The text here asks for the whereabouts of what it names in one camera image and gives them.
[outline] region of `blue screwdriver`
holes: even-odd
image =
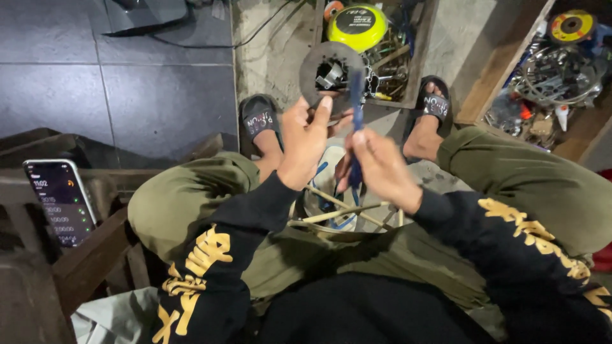
[[[361,109],[361,97],[364,94],[364,73],[361,70],[353,70],[349,77],[349,96],[351,105],[353,106],[353,126],[354,131],[364,128],[364,111]],[[357,190],[359,184],[363,181],[361,175],[361,165],[357,161],[357,157],[353,155],[351,159],[351,172],[348,176],[348,184]]]

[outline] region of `black sleeve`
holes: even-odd
[[[274,172],[200,224],[200,235],[168,269],[153,343],[224,343],[242,329],[250,306],[242,272],[266,234],[284,229],[298,194]]]
[[[526,213],[476,192],[424,190],[414,220],[475,265],[510,342],[612,342],[609,292]]]

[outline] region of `black cable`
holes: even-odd
[[[283,9],[283,7],[287,6],[292,0],[287,0],[284,4],[282,4],[277,10],[276,12],[274,12],[274,14],[268,18],[266,21],[264,21],[264,23],[255,31],[255,33],[251,36],[251,38],[247,39],[245,42],[241,42],[235,45],[183,45],[183,44],[179,44],[179,43],[174,43],[174,42],[170,42],[169,40],[165,40],[163,38],[159,38],[153,34],[149,35],[149,37],[151,37],[152,39],[165,43],[165,44],[169,44],[169,45],[173,45],[175,47],[180,47],[180,48],[186,48],[186,49],[236,49],[237,47],[241,47],[243,45],[248,44],[249,42],[251,42],[255,36],[257,36],[257,34],[266,26],[268,25],[268,23],[270,23],[270,21],[280,12],[281,9]]]

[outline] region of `phone screen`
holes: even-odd
[[[72,166],[26,161],[23,167],[61,245],[78,246],[94,230],[95,221]]]

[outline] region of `black slide sandal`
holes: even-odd
[[[263,130],[272,129],[276,133],[280,149],[284,151],[280,124],[277,119],[278,111],[271,96],[255,94],[244,99],[240,102],[239,113],[242,129],[251,143]]]
[[[433,93],[425,91],[425,86],[428,83],[433,82],[438,89],[442,92],[444,98],[439,97]],[[404,134],[401,139],[402,147],[406,144],[410,133],[412,132],[414,125],[416,124],[417,118],[425,115],[432,114],[439,119],[438,128],[444,122],[446,116],[450,113],[450,92],[449,87],[446,85],[442,78],[435,75],[429,75],[421,79],[421,86],[419,96],[417,98],[417,104],[415,109],[408,112],[408,119],[406,120],[406,127],[404,128]],[[417,157],[404,157],[408,165],[419,162],[423,159]]]

